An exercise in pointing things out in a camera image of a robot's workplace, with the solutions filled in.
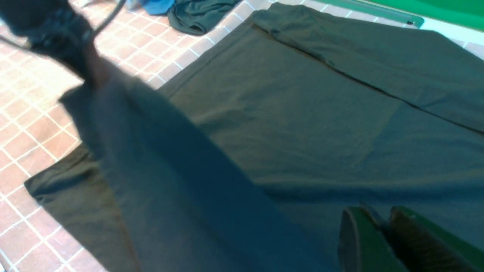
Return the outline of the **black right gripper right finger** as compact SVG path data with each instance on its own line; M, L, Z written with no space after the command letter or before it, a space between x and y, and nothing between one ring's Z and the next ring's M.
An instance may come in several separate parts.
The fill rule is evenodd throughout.
M407 207L392 207L389 225L395 252L411 272L483 271L483 250Z

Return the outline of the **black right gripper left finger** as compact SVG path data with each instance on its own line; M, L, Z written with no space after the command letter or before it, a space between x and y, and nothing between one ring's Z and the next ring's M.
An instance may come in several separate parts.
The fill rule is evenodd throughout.
M341 272L407 272L382 232L362 209L350 206L341 216L338 242Z

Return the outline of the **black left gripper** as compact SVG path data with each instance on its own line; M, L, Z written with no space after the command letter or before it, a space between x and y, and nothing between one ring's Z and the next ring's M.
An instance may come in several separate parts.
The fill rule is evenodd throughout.
M19 44L5 36L1 41L18 50L56 60L91 85L110 79L107 61L99 56L95 38L110 24L110 17L93 28L67 0L2 0L1 21Z

